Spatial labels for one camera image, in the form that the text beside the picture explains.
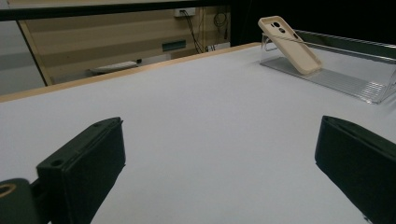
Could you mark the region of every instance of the black bar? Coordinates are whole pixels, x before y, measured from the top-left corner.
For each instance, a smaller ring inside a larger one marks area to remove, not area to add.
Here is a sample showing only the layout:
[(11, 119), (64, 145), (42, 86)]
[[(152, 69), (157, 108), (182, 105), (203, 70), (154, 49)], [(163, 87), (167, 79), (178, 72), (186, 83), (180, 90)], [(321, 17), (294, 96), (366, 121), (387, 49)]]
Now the black bar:
[(152, 11), (179, 7), (213, 7), (229, 5), (231, 0), (200, 0), (161, 3), (131, 3), (78, 7), (36, 7), (0, 9), (0, 21), (22, 21), (61, 17), (91, 16), (137, 11)]

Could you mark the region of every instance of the white table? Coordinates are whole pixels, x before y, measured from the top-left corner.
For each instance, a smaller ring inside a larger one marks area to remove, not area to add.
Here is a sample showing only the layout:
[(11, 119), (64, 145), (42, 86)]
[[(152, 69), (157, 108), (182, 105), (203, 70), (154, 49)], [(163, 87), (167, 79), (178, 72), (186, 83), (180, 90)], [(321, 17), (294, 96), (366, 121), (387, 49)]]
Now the white table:
[(3, 99), (0, 180), (34, 181), (71, 138), (121, 117), (126, 166), (92, 223), (367, 223), (315, 164), (319, 126), (396, 142), (394, 97), (369, 105), (282, 74), (256, 45), (204, 56)]

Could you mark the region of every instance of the phone case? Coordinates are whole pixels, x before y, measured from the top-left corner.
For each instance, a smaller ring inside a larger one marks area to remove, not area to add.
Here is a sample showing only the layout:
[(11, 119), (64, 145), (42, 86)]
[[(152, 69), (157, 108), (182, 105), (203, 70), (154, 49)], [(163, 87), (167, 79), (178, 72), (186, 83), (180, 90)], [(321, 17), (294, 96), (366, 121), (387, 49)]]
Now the phone case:
[(259, 26), (301, 74), (308, 75), (321, 68), (321, 60), (281, 17), (261, 18)]

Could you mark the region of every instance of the power outlet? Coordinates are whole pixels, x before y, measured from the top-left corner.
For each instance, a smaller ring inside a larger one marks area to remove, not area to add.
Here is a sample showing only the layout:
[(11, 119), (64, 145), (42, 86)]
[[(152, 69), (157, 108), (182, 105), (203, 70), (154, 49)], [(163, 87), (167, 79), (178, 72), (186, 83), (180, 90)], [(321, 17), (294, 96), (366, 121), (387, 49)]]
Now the power outlet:
[(195, 7), (183, 7), (175, 9), (175, 17), (184, 17), (186, 14), (183, 12), (186, 11), (187, 15), (193, 16), (195, 15)]

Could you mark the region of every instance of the wooden panel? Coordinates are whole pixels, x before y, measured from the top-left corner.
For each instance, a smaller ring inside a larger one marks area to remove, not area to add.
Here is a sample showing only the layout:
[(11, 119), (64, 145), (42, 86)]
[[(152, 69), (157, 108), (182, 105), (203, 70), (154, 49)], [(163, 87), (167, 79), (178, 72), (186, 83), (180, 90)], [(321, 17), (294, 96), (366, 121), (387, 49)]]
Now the wooden panel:
[[(218, 27), (213, 19), (219, 10), (197, 8), (191, 17), (195, 36), (205, 45), (229, 42), (228, 38), (216, 39)], [(94, 67), (194, 49), (187, 20), (175, 18), (173, 9), (22, 23), (40, 70), (50, 80)], [(178, 40), (186, 40), (186, 48), (163, 52), (163, 43)]]

